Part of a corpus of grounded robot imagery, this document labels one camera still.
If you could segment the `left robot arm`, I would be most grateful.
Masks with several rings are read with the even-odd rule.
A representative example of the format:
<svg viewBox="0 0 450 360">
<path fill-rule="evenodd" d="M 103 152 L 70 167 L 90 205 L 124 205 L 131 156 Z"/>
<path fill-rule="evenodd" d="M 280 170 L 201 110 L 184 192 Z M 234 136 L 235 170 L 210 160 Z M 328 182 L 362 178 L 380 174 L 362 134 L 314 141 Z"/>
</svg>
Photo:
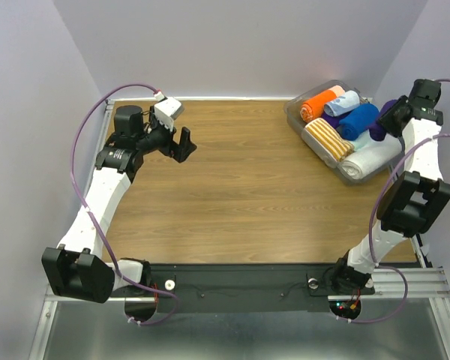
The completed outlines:
<svg viewBox="0 0 450 360">
<path fill-rule="evenodd" d="M 183 111 L 182 103 L 172 97 L 147 111 L 136 105 L 116 109 L 114 131 L 97 154 L 85 202 L 58 245 L 46 248 L 41 258 L 55 295 L 104 303 L 122 287 L 137 296 L 151 289 L 150 265 L 145 260 L 102 260 L 102 253 L 111 248 L 104 237 L 145 155 L 159 151 L 182 163 L 196 150 L 186 127 L 179 141 L 174 140 L 174 122 Z"/>
</svg>

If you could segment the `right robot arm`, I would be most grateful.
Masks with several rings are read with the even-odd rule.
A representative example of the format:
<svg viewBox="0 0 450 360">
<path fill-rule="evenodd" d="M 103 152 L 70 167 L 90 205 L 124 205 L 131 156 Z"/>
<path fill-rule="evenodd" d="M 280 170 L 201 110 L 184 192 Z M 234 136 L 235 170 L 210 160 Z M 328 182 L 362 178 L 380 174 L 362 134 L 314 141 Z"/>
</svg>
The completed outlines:
<svg viewBox="0 0 450 360">
<path fill-rule="evenodd" d="M 437 139 L 443 113 L 437 80 L 416 79 L 378 118 L 386 134 L 403 140 L 404 156 L 373 207 L 368 234 L 341 257 L 330 274 L 337 293 L 370 287 L 371 275 L 396 245 L 426 233 L 450 200 L 450 184 L 440 171 Z"/>
</svg>

